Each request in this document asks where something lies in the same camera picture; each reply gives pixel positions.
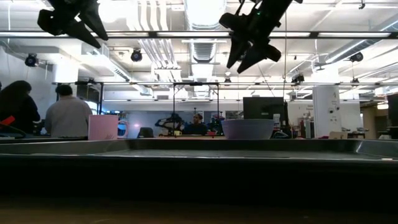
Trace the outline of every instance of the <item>purple bowl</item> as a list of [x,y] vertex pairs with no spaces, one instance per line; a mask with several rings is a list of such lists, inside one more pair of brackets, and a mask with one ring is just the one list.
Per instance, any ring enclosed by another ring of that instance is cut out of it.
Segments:
[[221,125],[227,139],[270,139],[274,130],[271,119],[232,119]]

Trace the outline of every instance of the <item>dark hair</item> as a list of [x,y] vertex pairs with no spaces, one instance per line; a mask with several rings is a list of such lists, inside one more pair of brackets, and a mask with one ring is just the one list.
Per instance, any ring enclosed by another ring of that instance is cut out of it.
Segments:
[[203,119],[203,116],[201,114],[195,114],[196,116],[198,116],[199,119]]
[[23,80],[11,83],[0,91],[0,112],[16,112],[29,97],[32,86]]
[[55,92],[60,96],[70,96],[73,94],[72,88],[69,85],[59,85]]

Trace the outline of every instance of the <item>white pillar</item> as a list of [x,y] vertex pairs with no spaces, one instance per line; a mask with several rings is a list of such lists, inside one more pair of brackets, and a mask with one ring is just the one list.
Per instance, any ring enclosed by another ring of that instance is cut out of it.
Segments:
[[340,96],[338,86],[313,88],[315,137],[329,136],[331,131],[341,131]]
[[[77,63],[56,64],[52,67],[53,82],[74,83],[78,80],[79,65]],[[73,96],[76,96],[77,86],[71,85]]]
[[[338,68],[334,65],[312,74],[314,82],[338,83]],[[313,88],[315,137],[329,136],[331,131],[341,131],[340,93],[338,86],[315,86]]]

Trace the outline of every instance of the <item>man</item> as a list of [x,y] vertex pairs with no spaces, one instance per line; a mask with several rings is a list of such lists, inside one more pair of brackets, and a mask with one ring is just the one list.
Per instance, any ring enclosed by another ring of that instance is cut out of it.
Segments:
[[93,114],[86,102],[72,96],[72,88],[60,85],[55,89],[60,100],[47,110],[45,129],[51,137],[85,137],[88,135],[88,117]]
[[193,116],[193,124],[189,124],[187,127],[185,127],[183,133],[205,135],[207,133],[207,127],[201,123],[202,119],[202,115],[195,114]]

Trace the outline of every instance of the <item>metal pole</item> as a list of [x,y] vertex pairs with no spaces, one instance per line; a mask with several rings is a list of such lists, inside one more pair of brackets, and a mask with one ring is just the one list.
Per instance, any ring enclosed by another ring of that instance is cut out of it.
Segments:
[[102,114],[102,100],[104,98],[104,83],[100,83],[101,85],[101,91],[99,93],[99,112],[97,111],[97,114]]
[[217,84],[217,117],[220,119],[220,85]]
[[55,94],[57,94],[57,101],[60,100],[60,96],[58,95],[58,93],[55,93]]
[[[173,117],[175,116],[175,83],[173,83]],[[174,136],[175,122],[173,121],[173,136]]]

